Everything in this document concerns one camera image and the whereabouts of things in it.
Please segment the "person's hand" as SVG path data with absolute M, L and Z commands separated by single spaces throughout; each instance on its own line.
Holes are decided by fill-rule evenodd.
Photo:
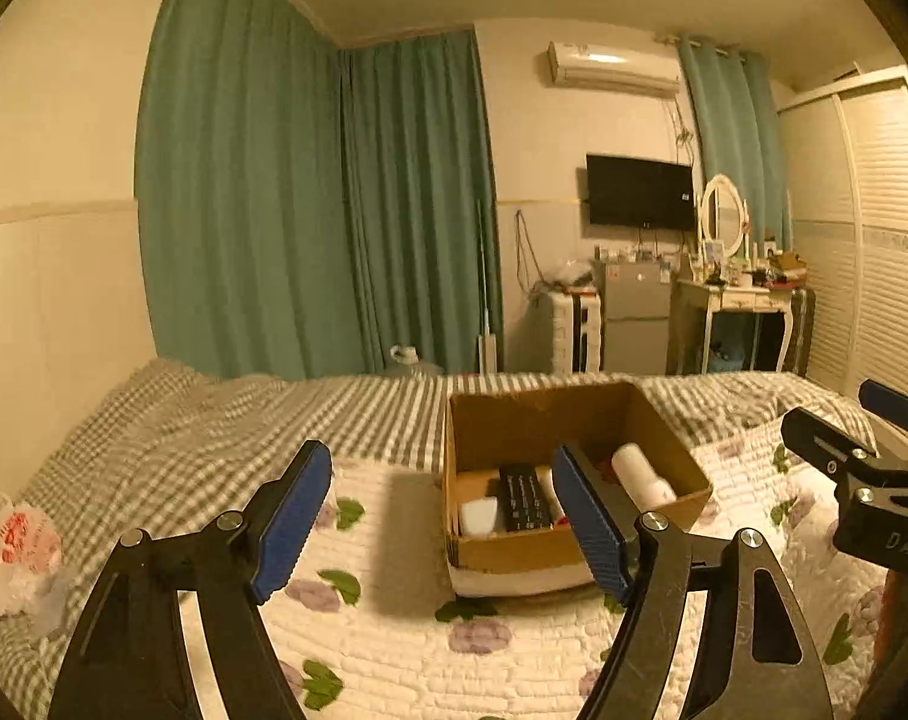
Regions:
M 874 665 L 880 668 L 897 653 L 908 629 L 908 577 L 886 574 L 880 600 L 879 630 L 874 644 Z

